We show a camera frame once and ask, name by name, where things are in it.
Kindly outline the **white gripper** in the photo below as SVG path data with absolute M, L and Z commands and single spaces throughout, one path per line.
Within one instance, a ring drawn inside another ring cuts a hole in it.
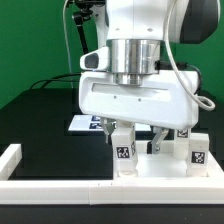
M 101 126 L 107 144 L 112 143 L 115 120 L 155 126 L 155 136 L 147 143 L 147 153 L 154 155 L 160 153 L 168 129 L 192 128 L 199 115 L 198 105 L 171 70 L 146 75 L 140 86 L 115 84 L 109 73 L 84 72 L 79 84 L 79 107 L 84 114 L 104 117 Z

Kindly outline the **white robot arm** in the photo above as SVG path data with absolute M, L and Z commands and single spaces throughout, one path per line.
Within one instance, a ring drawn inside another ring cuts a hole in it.
M 156 154 L 168 131 L 188 130 L 200 108 L 198 72 L 177 66 L 171 43 L 199 44 L 217 29 L 220 0 L 106 0 L 96 19 L 100 48 L 80 59 L 79 105 L 110 120 L 149 124 Z

